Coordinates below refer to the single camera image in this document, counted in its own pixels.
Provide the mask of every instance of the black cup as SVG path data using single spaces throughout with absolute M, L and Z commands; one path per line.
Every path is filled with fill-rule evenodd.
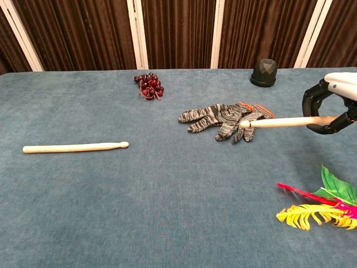
M 271 87 L 276 80 L 277 63 L 271 59 L 262 59 L 254 67 L 250 81 L 259 87 Z

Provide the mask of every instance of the black object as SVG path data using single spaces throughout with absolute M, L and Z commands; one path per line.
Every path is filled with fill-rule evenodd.
M 319 116 L 319 108 L 322 101 L 332 95 L 329 91 L 329 83 L 321 79 L 317 85 L 305 91 L 302 99 L 302 113 L 303 116 Z M 349 126 L 357 120 L 357 102 L 352 99 L 340 96 L 344 100 L 344 104 L 348 107 L 348 111 L 341 114 L 333 120 L 329 125 L 320 126 L 316 124 L 309 124 L 307 128 L 319 134 L 333 134 L 337 133 L 343 128 Z
M 250 81 L 260 87 L 271 87 L 276 80 L 277 63 L 271 59 L 262 59 L 254 67 Z

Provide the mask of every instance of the brown curtain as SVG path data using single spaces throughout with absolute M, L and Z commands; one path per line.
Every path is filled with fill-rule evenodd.
M 0 8 L 0 75 L 17 71 L 31 71 L 31 67 Z
M 142 0 L 150 69 L 209 68 L 216 0 Z
M 357 1 L 333 1 L 307 67 L 357 66 Z
M 47 71 L 136 69 L 126 0 L 13 0 Z
M 292 68 L 317 0 L 225 0 L 219 68 Z

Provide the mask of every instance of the gray striped glove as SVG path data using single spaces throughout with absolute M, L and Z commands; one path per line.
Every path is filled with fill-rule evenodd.
M 191 109 L 182 113 L 178 120 L 180 122 L 190 122 L 201 119 L 190 125 L 187 131 L 198 133 L 208 127 L 221 126 L 216 141 L 222 141 L 230 137 L 238 129 L 239 120 L 251 113 L 250 106 L 238 104 L 216 104 L 202 109 Z
M 254 108 L 254 112 L 242 117 L 239 120 L 239 122 L 244 121 L 244 120 L 256 121 L 259 119 L 274 118 L 274 114 L 271 111 L 269 111 L 267 108 L 265 108 L 264 106 L 255 104 L 255 105 L 253 105 L 253 108 Z M 233 137 L 232 143 L 237 143 L 242 138 L 244 138 L 244 140 L 246 142 L 252 141 L 255 131 L 256 131 L 255 127 L 241 128 L 241 126 L 239 126 L 237 133 Z

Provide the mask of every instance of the wooden drumstick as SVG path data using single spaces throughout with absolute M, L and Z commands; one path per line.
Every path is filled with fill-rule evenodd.
M 240 126 L 247 127 L 297 127 L 308 124 L 329 125 L 337 116 L 313 116 L 313 117 L 292 117 L 292 118 L 273 118 L 256 121 L 242 121 Z
M 40 145 L 40 146 L 24 146 L 22 151 L 26 154 L 34 154 L 41 152 L 84 152 L 84 151 L 100 151 L 111 150 L 116 148 L 127 148 L 129 143 L 123 142 L 106 142 L 106 143 L 90 143 L 90 144 L 72 144 L 72 145 Z

